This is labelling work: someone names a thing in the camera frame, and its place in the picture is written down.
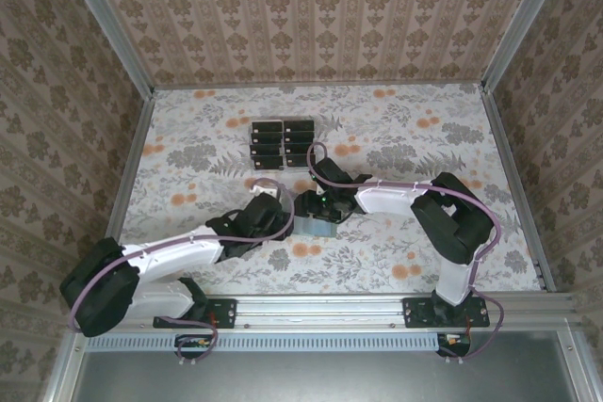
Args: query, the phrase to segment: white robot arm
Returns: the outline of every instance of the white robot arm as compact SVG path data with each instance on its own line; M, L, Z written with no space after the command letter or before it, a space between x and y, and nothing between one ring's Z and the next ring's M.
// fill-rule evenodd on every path
M428 185L430 181L419 184ZM414 217L411 206L427 190L398 188L398 187L367 187L360 188L356 193L358 205L367 214L387 212L400 216ZM440 272L435 293L452 306L463 302L469 293L469 278L475 257L472 256L467 264L455 264L441 255Z
M166 244L174 242L174 239L214 234L211 228L200 226L190 233L168 239L124 246L122 252L124 256L130 256L144 249L158 249L129 261L131 266L139 270L140 280L124 319L148 319L157 315L178 318L184 315L194 301L188 288L174 276L186 268L216 263L223 247L217 240L190 239L183 244Z

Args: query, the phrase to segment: floral wallpaper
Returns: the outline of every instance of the floral wallpaper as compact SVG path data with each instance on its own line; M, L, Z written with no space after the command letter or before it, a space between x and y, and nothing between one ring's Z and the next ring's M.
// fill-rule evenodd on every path
M602 72L603 0L546 0L495 91L556 283L576 293L601 371Z
M520 0L108 0L158 87L481 79Z
M122 242L186 233L242 208L260 174L293 196L312 187L306 169L252 169L250 121L273 115L311 115L317 138L352 175L429 181L453 172L503 225L477 285L540 290L477 85L157 91ZM374 214L352 216L335 238L292 235L187 273L209 294L341 294L430 292L438 270L414 217Z
M0 400L42 393L140 108L84 0L0 0Z

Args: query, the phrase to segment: purple cable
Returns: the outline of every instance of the purple cable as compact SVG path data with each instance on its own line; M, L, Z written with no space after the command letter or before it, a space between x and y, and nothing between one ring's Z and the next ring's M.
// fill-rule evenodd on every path
M82 331L79 327L77 327L75 325L75 314L79 310L80 306L82 305L82 302L84 301L84 299L86 298L86 296L88 295L88 293L90 292L92 287L100 279L102 279L107 273L109 273L111 270L113 270L115 267L117 267L118 265L124 264L131 259L138 258L139 256L142 256L145 253L147 253L147 254L153 253L154 251L164 249L165 247L172 247L174 245L185 244L190 241L229 240L232 242L243 242L246 244L255 244L257 242L264 242L266 240L275 239L275 238L283 235L284 233L286 233L288 231L289 227L293 224L293 216L295 215L295 202L293 201L293 197L291 197L291 194L289 193L289 191L286 189L286 187L284 185L282 185L278 181L274 181L273 179L270 179L270 178L256 179L255 181L253 181L251 188L253 188L257 183L260 183L260 182L267 182L267 183L276 185L281 192L285 193L285 196L286 196L287 200L289 201L289 205L291 206L291 213L289 215L289 219L286 221L285 226L281 230L279 230L278 232L276 232L274 234L267 235L266 237L255 237L255 238L235 237L235 236L231 236L231 235L199 234L199 235L194 235L192 237L181 237L179 239L173 239L168 242L164 242L162 244L153 245L152 247L148 247L146 249L136 251L132 254L128 254L127 256L123 256L123 257L113 261L111 264L107 265L106 267L103 267L103 269L100 270L96 275L94 275L94 277L92 277L92 279L89 281L89 283L86 284L86 287L84 287L82 292L79 294L78 298L75 300L72 310L69 313L69 321L68 321L67 325L70 328L70 330L72 330L76 333L80 333Z
M476 255L475 255L475 261L473 263L473 266L471 267L471 274L469 275L469 289L472 290L476 296L482 297L483 299L490 301L491 303L494 303L495 305L497 305L497 307L500 311L500 316L498 318L498 322L497 322L496 326L492 330L492 334L490 335L490 337L488 338L488 340L485 342L485 344L483 346L478 348L475 352L471 352L462 358L461 357L456 357L456 358L457 358L457 360L470 360L471 358L475 358L478 355L480 355L483 352L483 350L485 350L485 348L488 347L492 343L495 336L498 334L498 331L502 327L502 322L505 318L505 313L504 313L504 309L503 309L502 305L497 300L494 300L493 298L488 297L485 294L478 291L474 285L475 279L478 274L478 266L480 265L480 260L496 246L496 244L500 241L500 237L502 236L502 228L500 227L500 222L498 221L497 216L495 216L494 213L490 209L488 209L481 201L476 200L475 198L469 197L464 193L457 192L456 190L450 190L449 188L436 187L434 185L429 185L429 184L395 183L395 182L389 182L389 181L379 181L378 183L361 183L361 184L332 183L328 179L325 179L322 176L320 176L319 174L317 174L316 171L314 170L314 167L312 166L311 155L312 155L312 151L316 148L316 146L319 146L320 148L322 148L322 150L324 152L323 158L327 157L328 152L327 152L326 145L324 143L316 141L316 142L312 143L310 148L308 148L308 151L306 153L306 165L308 166L308 168L310 169L310 172L314 175L314 177L326 185L330 185L332 187L339 187L339 188L401 187L401 188L413 188L413 189L419 189L419 190L431 190L433 192L450 195L450 196L459 198L461 200L470 202L471 204L479 207L483 211L483 213L492 220L492 223L494 224L495 229L496 229L496 234L495 234L494 238L492 239L492 241L488 245L486 245L480 252L476 253Z
M194 325L194 326L200 327L202 329L209 329L212 331L211 343L209 344L209 346L207 347L205 352L203 352L199 357L197 357L195 359L191 359L191 360L182 356L182 347L184 346L184 344L191 343L192 341L195 341L197 338L195 338L193 336L181 338L180 343L178 343L178 348L176 349L176 355L178 356L178 358L180 359L181 362L192 362L192 361L200 362L201 360L204 360L212 352L212 350L218 343L218 329L216 327L214 327L213 325L206 324L205 322L201 322L201 321L197 321L197 320L172 319L171 317L159 317L159 318L162 320L165 320L166 322L171 322L173 324Z

